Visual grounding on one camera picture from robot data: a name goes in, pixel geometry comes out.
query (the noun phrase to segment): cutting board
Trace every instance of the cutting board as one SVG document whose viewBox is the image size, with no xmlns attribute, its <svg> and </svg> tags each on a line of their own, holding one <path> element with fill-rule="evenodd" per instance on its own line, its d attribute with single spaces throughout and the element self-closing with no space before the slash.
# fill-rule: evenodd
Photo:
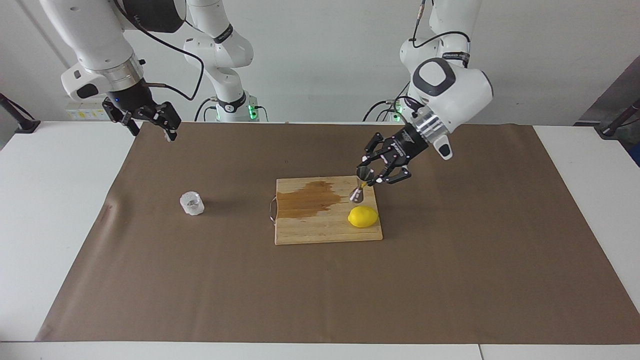
<svg viewBox="0 0 640 360">
<path fill-rule="evenodd" d="M 380 220 L 364 229 L 347 221 L 355 206 L 378 212 L 373 187 L 364 188 L 360 204 L 349 201 L 356 176 L 303 177 L 276 180 L 276 245 L 382 240 Z"/>
</svg>

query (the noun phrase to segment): crumpled plastic cup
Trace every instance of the crumpled plastic cup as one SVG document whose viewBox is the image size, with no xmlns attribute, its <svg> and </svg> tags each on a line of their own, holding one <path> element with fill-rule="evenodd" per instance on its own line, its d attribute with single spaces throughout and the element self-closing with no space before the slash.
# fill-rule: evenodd
<svg viewBox="0 0 640 360">
<path fill-rule="evenodd" d="M 199 215 L 204 211 L 204 203 L 200 194 L 196 192 L 186 192 L 180 197 L 180 205 L 184 212 L 189 215 Z"/>
</svg>

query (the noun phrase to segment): lemon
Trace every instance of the lemon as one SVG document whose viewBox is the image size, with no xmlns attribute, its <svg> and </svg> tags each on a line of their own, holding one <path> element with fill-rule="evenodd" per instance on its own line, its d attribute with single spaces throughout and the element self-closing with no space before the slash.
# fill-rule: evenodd
<svg viewBox="0 0 640 360">
<path fill-rule="evenodd" d="M 347 220 L 355 227 L 369 227 L 378 221 L 378 213 L 369 206 L 356 206 L 349 212 Z"/>
</svg>

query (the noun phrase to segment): white tabletop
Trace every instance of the white tabletop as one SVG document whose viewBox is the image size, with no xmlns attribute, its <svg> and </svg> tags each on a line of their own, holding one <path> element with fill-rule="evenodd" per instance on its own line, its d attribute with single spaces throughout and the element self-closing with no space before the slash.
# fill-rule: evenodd
<svg viewBox="0 0 640 360">
<path fill-rule="evenodd" d="M 601 140 L 591 128 L 536 131 L 640 307 L 640 168 L 619 144 Z M 0 341 L 35 338 L 132 141 L 126 129 L 107 122 L 46 122 L 32 135 L 15 135 L 0 151 Z M 0 343 L 2 360 L 45 354 L 53 359 L 615 360 L 640 359 L 640 345 Z"/>
</svg>

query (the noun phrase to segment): brown tablecloth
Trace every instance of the brown tablecloth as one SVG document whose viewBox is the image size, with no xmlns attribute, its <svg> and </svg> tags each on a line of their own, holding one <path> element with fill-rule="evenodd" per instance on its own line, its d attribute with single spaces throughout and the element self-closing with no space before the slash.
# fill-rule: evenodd
<svg viewBox="0 0 640 360">
<path fill-rule="evenodd" d="M 275 179 L 354 174 L 396 129 L 185 123 L 167 143 L 145 124 L 37 340 L 640 343 L 531 127 L 461 126 L 452 160 L 376 186 L 383 241 L 273 244 Z"/>
</svg>

